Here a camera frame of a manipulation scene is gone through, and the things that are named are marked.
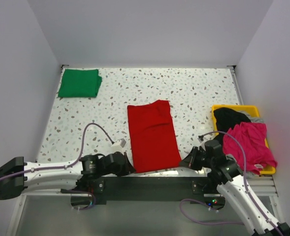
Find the folded green cloth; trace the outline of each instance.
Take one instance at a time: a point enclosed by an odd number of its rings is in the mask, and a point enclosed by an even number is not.
[[[98,70],[66,69],[58,97],[96,97],[102,77]]]

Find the red cloth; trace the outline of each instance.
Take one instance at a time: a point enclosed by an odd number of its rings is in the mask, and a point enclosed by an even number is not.
[[[266,125],[263,123],[242,122],[228,130],[228,134],[236,138],[244,149],[247,158],[247,171],[252,171],[259,175],[261,169],[255,167],[260,164],[263,167],[271,165],[277,167],[277,161],[269,148],[265,145]],[[223,152],[232,154],[243,170],[244,158],[238,144],[228,135],[224,135]]]
[[[181,157],[175,139],[170,105],[158,100],[127,106],[134,167],[138,173],[174,168]]]

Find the terrazzo surface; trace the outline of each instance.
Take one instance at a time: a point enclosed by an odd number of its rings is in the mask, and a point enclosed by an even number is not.
[[[198,135],[213,130],[212,105],[239,104],[229,69],[101,68],[99,75],[102,84],[97,98],[58,98],[56,94],[38,162],[76,159],[83,129],[94,121],[104,127],[114,141],[126,140],[124,150],[133,163],[127,105],[145,105],[158,99],[170,102],[178,149],[183,159],[192,146],[198,145]],[[111,153],[110,146],[105,134],[98,127],[90,126],[83,155],[107,155]],[[135,175],[194,176],[196,172],[175,168]]]

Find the white wall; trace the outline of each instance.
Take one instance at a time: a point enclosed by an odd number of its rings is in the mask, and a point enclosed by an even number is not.
[[[236,68],[244,101],[258,105],[279,168],[275,177],[290,224],[290,1],[274,0]]]
[[[28,0],[72,66],[236,65],[272,0]]]
[[[57,85],[59,64],[26,0],[0,0],[0,166],[34,161]],[[0,236],[15,200],[0,201]]]

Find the gray cloth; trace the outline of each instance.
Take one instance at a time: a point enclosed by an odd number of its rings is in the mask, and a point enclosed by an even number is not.
[[[264,120],[261,117],[252,117],[249,113],[246,111],[238,111],[240,113],[245,114],[252,123],[265,123]]]
[[[232,161],[237,162],[236,159],[234,158],[234,156],[231,155],[231,154],[226,155],[226,158],[227,158],[227,160],[232,160]],[[259,175],[254,174],[254,173],[251,172],[251,171],[247,171],[247,178],[255,178],[255,177],[258,177],[258,176],[259,176]]]

